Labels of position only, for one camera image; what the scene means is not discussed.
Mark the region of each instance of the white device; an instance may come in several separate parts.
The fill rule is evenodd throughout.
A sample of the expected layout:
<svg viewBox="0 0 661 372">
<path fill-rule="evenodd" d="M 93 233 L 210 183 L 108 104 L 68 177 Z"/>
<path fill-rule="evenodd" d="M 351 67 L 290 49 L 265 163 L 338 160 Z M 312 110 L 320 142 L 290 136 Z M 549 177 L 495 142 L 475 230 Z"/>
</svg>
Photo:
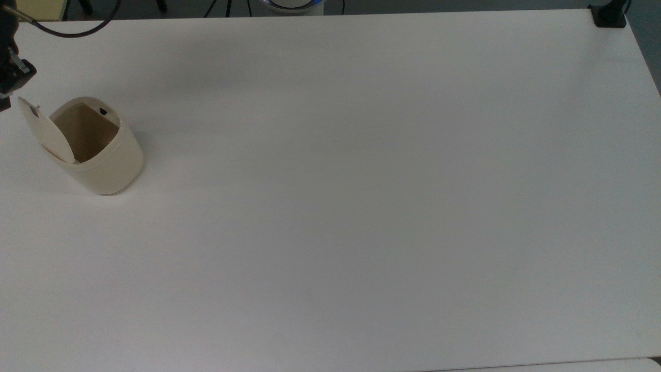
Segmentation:
<svg viewBox="0 0 661 372">
<path fill-rule="evenodd" d="M 326 0 L 260 0 L 270 16 L 324 15 Z"/>
</svg>

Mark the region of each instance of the black cable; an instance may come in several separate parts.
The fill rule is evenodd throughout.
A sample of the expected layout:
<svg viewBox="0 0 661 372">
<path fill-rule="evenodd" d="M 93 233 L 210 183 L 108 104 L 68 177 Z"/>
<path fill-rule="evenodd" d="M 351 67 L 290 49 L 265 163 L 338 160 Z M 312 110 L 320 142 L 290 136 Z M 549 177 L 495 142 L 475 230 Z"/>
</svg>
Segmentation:
<svg viewBox="0 0 661 372">
<path fill-rule="evenodd" d="M 232 9 L 232 0 L 227 0 L 227 7 L 225 8 L 225 18 L 229 18 L 229 11 Z"/>
<path fill-rule="evenodd" d="M 207 9 L 207 13 L 204 13 L 204 17 L 203 17 L 203 18 L 206 18 L 206 17 L 209 16 L 209 13 L 211 13 L 211 10 L 214 8 L 215 2 L 216 2 L 216 0 L 213 0 L 213 1 L 211 2 L 211 5 L 209 6 L 209 9 Z"/>
<path fill-rule="evenodd" d="M 120 5 L 121 4 L 122 4 L 122 0 L 117 0 L 117 2 L 115 3 L 115 8 L 112 10 L 112 12 L 108 16 L 108 18 L 106 18 L 105 21 L 101 22 L 98 26 L 96 26 L 96 27 L 94 27 L 90 30 L 87 30 L 87 31 L 84 31 L 84 32 L 78 32 L 77 34 L 66 34 L 64 32 L 58 32 L 58 31 L 55 31 L 55 30 L 51 30 L 50 28 L 42 25 L 41 23 L 35 21 L 34 19 L 32 21 L 30 21 L 30 24 L 32 26 L 35 26 L 36 28 L 39 28 L 41 31 L 44 31 L 48 34 L 58 36 L 58 37 L 61 37 L 61 38 L 82 38 L 84 36 L 89 36 L 89 35 L 95 33 L 96 31 L 104 28 L 108 23 L 110 23 L 110 21 L 112 21 L 112 19 L 115 17 L 115 14 L 117 14 L 117 11 L 120 10 Z"/>
</svg>

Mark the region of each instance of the white table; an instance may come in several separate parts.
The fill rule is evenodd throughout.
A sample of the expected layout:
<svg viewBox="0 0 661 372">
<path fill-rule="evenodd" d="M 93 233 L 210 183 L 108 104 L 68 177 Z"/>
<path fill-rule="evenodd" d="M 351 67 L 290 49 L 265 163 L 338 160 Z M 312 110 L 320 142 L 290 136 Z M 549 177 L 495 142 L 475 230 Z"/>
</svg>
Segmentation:
<svg viewBox="0 0 661 372">
<path fill-rule="evenodd" d="M 93 23 L 52 24 L 69 31 Z M 588 10 L 22 25 L 92 195 L 0 125 L 0 368 L 425 371 L 661 350 L 661 99 Z"/>
</svg>

